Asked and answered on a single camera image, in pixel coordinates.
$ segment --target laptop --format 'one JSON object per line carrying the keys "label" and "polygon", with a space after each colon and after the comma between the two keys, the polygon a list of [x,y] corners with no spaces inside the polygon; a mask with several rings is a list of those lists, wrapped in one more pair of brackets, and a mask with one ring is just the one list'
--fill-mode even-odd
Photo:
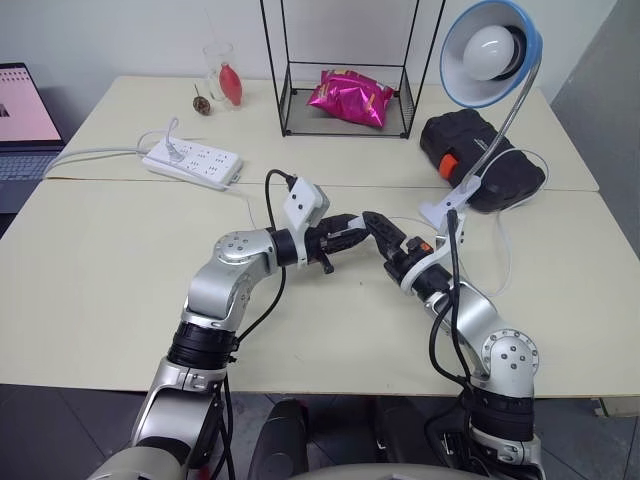
{"label": "laptop", "polygon": [[0,64],[0,214],[20,210],[63,148],[26,65]]}

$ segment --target power strip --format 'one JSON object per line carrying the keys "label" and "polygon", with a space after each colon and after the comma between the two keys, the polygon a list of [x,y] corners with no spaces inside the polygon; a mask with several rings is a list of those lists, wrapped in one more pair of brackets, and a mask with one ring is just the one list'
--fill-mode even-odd
{"label": "power strip", "polygon": [[169,137],[169,141],[180,155],[172,154],[163,138],[142,159],[147,169],[217,190],[224,190],[240,177],[242,160],[238,154],[179,138]]}

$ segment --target table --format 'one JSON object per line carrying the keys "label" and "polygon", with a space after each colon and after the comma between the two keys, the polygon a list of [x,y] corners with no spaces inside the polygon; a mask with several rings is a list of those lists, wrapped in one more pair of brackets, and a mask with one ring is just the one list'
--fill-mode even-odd
{"label": "table", "polygon": [[[245,87],[245,108],[205,118],[191,110],[193,79],[119,78],[68,149],[131,145],[178,115],[176,135],[240,153],[246,163],[238,188],[258,226],[267,224],[262,182],[273,167],[322,185],[329,214],[376,210],[417,218],[420,202],[449,191],[417,145],[426,118],[456,108],[441,88],[425,87],[411,138],[393,140],[283,139],[270,82]],[[508,107],[503,102],[483,116],[498,124]],[[536,394],[640,393],[638,259],[539,91],[509,137],[551,166],[549,190],[505,215],[514,274],[495,299],[503,317],[538,344]],[[216,239],[252,228],[247,204],[153,175],[131,155],[64,165],[51,177],[0,241],[0,382],[145,390],[189,282]],[[285,189],[273,189],[278,222]],[[394,221],[410,235],[433,236],[414,220]],[[471,212],[465,238],[461,255],[471,280],[495,288],[504,258],[493,217]],[[232,388],[456,393],[426,358],[430,319],[386,276],[373,241],[332,262],[329,276],[317,265],[290,269],[276,312],[246,339],[231,367]],[[242,328],[271,302],[278,282],[274,276],[256,287]],[[438,349],[454,367],[450,345]]]}
{"label": "table", "polygon": [[[266,224],[261,186],[242,190],[256,223]],[[390,217],[412,215],[420,201],[443,193],[324,190],[329,214],[371,209]],[[275,187],[274,204],[284,195]],[[433,234],[396,221],[407,233]],[[599,194],[544,191],[505,214],[505,224],[514,280],[495,303],[538,344],[537,395],[639,393],[640,265]],[[192,276],[219,236],[245,228],[242,198],[190,184],[46,180],[0,243],[0,381],[146,389]],[[493,218],[470,213],[466,232],[464,265],[479,287],[494,288],[504,264]],[[336,271],[328,276],[319,265],[290,269],[276,312],[230,367],[232,389],[454,394],[456,386],[426,358],[430,319],[386,276],[374,242],[332,261]],[[244,327],[271,301],[278,281],[256,288]],[[439,355],[455,366],[448,342]]]}
{"label": "table", "polygon": [[[448,188],[418,143],[428,118],[461,108],[448,99],[440,86],[424,86],[411,137],[405,140],[283,138],[273,84],[269,81],[245,82],[246,105],[241,110],[222,111],[214,104],[214,114],[203,117],[191,106],[193,83],[193,78],[118,78],[69,142],[67,150],[132,146],[143,132],[165,128],[169,119],[177,116],[180,119],[177,136],[195,137],[199,143],[241,156],[245,166],[240,183],[262,183],[269,168],[281,168],[307,176],[318,185]],[[514,95],[482,109],[481,113],[498,127],[513,99]],[[508,138],[514,145],[537,151],[547,160],[551,169],[548,188],[597,191],[597,183],[540,90],[531,92]],[[50,176],[162,179],[148,172],[135,155],[72,163],[57,167]]]}

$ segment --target pink snack bag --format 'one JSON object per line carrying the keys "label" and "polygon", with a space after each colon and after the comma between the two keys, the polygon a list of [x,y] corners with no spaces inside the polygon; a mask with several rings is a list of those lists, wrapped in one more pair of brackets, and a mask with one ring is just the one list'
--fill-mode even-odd
{"label": "pink snack bag", "polygon": [[393,89],[353,70],[324,70],[307,105],[349,122],[382,128]]}

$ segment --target lamp shade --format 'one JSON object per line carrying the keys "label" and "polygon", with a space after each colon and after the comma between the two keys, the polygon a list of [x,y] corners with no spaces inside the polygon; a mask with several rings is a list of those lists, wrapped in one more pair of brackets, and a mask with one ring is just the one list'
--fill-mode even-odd
{"label": "lamp shade", "polygon": [[477,3],[454,22],[440,54],[440,78],[459,105],[491,105],[517,87],[542,55],[533,21],[508,0]]}

